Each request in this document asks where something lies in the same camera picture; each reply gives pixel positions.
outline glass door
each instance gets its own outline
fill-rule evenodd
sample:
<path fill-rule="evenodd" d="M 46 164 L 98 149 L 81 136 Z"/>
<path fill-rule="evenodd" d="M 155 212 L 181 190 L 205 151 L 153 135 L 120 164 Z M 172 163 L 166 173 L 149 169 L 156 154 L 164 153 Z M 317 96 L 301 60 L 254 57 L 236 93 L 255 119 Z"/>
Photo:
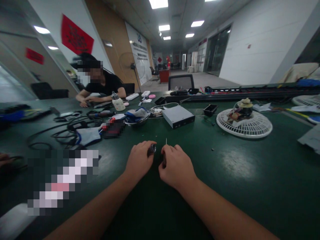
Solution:
<path fill-rule="evenodd" d="M 209 39 L 205 72 L 219 76 L 227 49 L 230 31 L 231 26 Z"/>

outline person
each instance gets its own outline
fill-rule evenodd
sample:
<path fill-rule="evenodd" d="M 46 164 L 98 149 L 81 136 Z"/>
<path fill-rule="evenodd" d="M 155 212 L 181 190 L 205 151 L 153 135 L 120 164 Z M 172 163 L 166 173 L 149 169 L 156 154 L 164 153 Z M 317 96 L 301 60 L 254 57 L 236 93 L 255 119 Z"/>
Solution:
<path fill-rule="evenodd" d="M 88 107 L 87 102 L 112 101 L 110 96 L 112 91 L 116 92 L 120 98 L 127 96 L 120 78 L 105 71 L 101 62 L 91 54 L 81 53 L 79 57 L 74 58 L 71 66 L 79 71 L 84 71 L 90 77 L 90 83 L 76 96 L 81 107 Z M 90 96 L 91 93 L 104 93 L 107 97 Z"/>
<path fill-rule="evenodd" d="M 98 239 L 110 225 L 121 204 L 149 171 L 154 141 L 134 145 L 124 173 L 97 197 L 49 234 L 46 239 Z M 266 228 L 228 202 L 197 178 L 191 159 L 179 145 L 165 145 L 166 166 L 160 178 L 175 188 L 207 226 L 214 239 L 278 239 Z"/>

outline black chair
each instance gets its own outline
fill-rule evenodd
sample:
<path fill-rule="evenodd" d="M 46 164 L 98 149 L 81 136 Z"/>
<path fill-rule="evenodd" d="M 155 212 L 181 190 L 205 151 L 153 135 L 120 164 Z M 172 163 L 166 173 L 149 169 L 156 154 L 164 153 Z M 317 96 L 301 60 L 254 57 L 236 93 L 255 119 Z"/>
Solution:
<path fill-rule="evenodd" d="M 134 83 L 123 83 L 123 87 L 126 90 L 127 96 L 133 94 L 135 92 L 135 85 Z"/>
<path fill-rule="evenodd" d="M 155 70 L 153 69 L 153 67 L 150 67 L 150 69 L 151 69 L 151 74 L 152 74 L 152 75 L 156 75 L 157 78 L 158 78 L 158 80 L 159 80 L 159 72 L 155 71 Z"/>
<path fill-rule="evenodd" d="M 192 74 L 170 76 L 168 90 L 175 90 L 175 87 L 178 87 L 179 90 L 189 90 L 190 88 L 194 88 Z"/>
<path fill-rule="evenodd" d="M 47 82 L 32 83 L 30 86 L 40 100 L 69 97 L 68 89 L 52 89 L 50 84 Z"/>

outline workbench surface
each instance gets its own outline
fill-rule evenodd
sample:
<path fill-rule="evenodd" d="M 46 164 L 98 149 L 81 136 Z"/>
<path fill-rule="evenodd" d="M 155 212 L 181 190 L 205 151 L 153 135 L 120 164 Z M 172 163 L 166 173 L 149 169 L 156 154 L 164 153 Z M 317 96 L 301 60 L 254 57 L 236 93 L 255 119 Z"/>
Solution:
<path fill-rule="evenodd" d="M 156 92 L 156 99 L 168 92 Z M 140 98 L 130 101 L 137 108 Z M 56 107 L 60 112 L 83 110 L 75 99 L 25 102 L 33 108 Z M 235 101 L 210 102 L 219 105 L 216 115 L 232 108 Z M 158 166 L 160 150 L 179 144 L 190 156 L 196 175 L 209 187 L 269 229 L 280 239 L 320 238 L 320 161 L 311 148 L 297 139 L 310 125 L 282 113 L 262 113 L 273 124 L 269 136 L 248 140 L 224 132 L 204 121 L 203 109 L 209 103 L 184 102 L 182 106 L 196 115 L 195 122 L 172 129 L 164 118 L 148 119 L 140 128 L 126 127 L 120 138 L 103 139 L 88 149 L 99 150 L 99 175 L 81 191 L 70 195 L 64 207 L 52 216 L 39 216 L 19 239 L 40 239 L 48 235 L 86 203 L 108 187 L 124 171 L 133 145 L 145 140 L 157 142 L 154 163 L 146 176 L 129 194 L 104 237 L 108 239 L 212 239 L 205 225 L 177 191 L 161 181 Z M 152 103 L 143 103 L 150 109 Z M 32 156 L 26 138 L 58 125 L 53 114 L 30 123 L 18 123 L 0 132 L 0 152 Z M 39 136 L 57 149 L 63 149 L 51 134 Z M 4 177 L 0 182 L 0 216 L 15 205 L 32 198 L 32 179 L 28 171 Z"/>

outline red flag decoration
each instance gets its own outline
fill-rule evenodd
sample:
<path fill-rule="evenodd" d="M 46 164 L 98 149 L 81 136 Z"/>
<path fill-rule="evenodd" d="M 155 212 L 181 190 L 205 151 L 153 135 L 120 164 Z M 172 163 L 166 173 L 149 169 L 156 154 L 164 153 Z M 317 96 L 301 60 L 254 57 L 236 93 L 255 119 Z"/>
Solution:
<path fill-rule="evenodd" d="M 26 48 L 26 58 L 43 65 L 44 57 L 30 48 Z"/>
<path fill-rule="evenodd" d="M 64 14 L 62 16 L 61 39 L 62 44 L 77 55 L 82 52 L 90 54 L 92 52 L 94 39 Z"/>

